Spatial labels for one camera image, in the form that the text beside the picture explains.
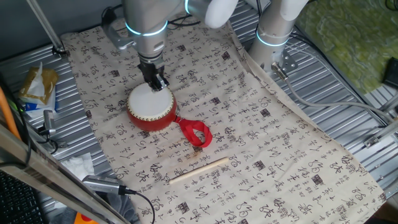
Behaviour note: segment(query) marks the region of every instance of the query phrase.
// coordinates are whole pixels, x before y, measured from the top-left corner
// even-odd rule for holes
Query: keyboard
[[[29,185],[0,171],[0,223],[44,224],[37,192]]]

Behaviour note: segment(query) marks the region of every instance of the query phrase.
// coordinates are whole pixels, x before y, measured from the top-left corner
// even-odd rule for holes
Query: green fabric
[[[388,60],[398,58],[398,12],[384,0],[318,0],[297,25],[364,94],[381,86]]]

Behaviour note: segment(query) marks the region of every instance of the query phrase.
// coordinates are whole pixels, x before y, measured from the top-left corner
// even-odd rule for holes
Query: blue light ring
[[[271,46],[271,47],[279,47],[279,46],[285,45],[285,44],[287,43],[287,41],[288,41],[288,39],[287,39],[287,40],[286,40],[284,43],[282,43],[282,44],[270,44],[270,43],[267,43],[267,42],[263,41],[263,40],[260,38],[258,32],[256,32],[256,33],[257,33],[258,39],[259,39],[263,44],[268,45],[268,46]]]
[[[188,2],[189,2],[189,0],[185,0],[185,11],[186,11],[188,14],[190,14],[190,13],[189,13],[189,10],[188,10]]]
[[[152,35],[156,35],[156,34],[161,33],[164,29],[166,29],[167,24],[168,24],[168,21],[166,21],[166,23],[164,24],[164,26],[163,26],[160,30],[158,30],[158,31],[156,31],[156,32],[147,33],[147,34],[141,34],[140,32],[137,32],[137,31],[133,30],[131,27],[129,27],[129,25],[127,24],[127,22],[125,22],[125,24],[126,24],[126,28],[127,28],[130,32],[132,32],[133,34],[142,35],[142,36],[144,36],[144,37],[148,37],[148,36],[152,36]]]

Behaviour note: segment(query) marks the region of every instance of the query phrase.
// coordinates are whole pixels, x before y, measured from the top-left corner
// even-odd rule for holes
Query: yellow package
[[[19,90],[19,98],[26,103],[46,105],[51,92],[55,89],[58,74],[51,68],[31,67],[25,82]]]

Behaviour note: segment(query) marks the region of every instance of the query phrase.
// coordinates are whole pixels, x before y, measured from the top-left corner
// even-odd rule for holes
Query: white drumhead
[[[133,116],[147,120],[164,117],[172,109],[173,102],[168,88],[153,92],[147,83],[143,83],[132,90],[127,103]]]

